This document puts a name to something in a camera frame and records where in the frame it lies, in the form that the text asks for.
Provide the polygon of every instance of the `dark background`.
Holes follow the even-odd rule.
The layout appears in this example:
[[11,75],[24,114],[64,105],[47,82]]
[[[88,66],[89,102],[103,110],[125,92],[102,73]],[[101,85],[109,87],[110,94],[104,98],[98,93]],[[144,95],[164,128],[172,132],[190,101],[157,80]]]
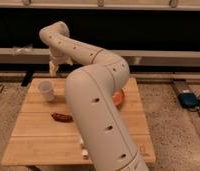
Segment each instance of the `dark background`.
[[200,12],[0,9],[0,47],[44,48],[38,32],[65,21],[71,37],[107,49],[200,51]]

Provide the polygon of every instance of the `wooden tabletop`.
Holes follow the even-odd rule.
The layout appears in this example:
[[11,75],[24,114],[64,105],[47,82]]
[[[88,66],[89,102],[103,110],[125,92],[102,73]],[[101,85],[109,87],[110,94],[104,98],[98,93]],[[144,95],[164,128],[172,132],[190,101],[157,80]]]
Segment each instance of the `wooden tabletop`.
[[[2,159],[6,166],[90,164],[83,159],[75,123],[56,122],[54,112],[70,113],[64,94],[65,79],[50,79],[55,86],[55,100],[46,102],[37,91],[43,79],[33,79]],[[125,101],[119,107],[122,119],[148,165],[155,154],[136,80],[124,87]]]

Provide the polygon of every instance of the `white robotic arm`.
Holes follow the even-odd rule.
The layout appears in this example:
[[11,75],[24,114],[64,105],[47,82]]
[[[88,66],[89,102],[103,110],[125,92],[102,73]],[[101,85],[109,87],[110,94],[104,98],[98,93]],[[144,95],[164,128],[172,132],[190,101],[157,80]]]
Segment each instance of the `white robotic arm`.
[[108,50],[68,38],[68,27],[57,22],[40,31],[51,60],[70,56],[82,65],[67,77],[65,97],[97,171],[147,171],[112,100],[129,78],[127,62]]

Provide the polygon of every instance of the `white paper cup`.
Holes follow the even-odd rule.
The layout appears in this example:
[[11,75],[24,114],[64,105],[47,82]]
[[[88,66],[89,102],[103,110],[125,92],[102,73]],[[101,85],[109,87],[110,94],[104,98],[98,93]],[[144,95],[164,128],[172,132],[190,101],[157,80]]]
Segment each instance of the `white paper cup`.
[[51,102],[54,100],[54,86],[50,80],[41,81],[37,89],[46,101]]

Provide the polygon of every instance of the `floor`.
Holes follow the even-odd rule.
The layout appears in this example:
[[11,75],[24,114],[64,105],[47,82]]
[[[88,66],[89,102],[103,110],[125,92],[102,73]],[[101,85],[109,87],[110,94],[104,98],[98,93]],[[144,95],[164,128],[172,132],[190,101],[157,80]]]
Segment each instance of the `floor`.
[[[28,87],[15,80],[3,81],[0,94],[0,161]],[[139,83],[140,95],[157,157],[154,171],[200,171],[200,118],[182,109],[171,84]],[[191,85],[200,93],[200,85]],[[44,166],[43,171],[85,171],[91,166]],[[0,171],[26,171],[25,167],[3,167]]]

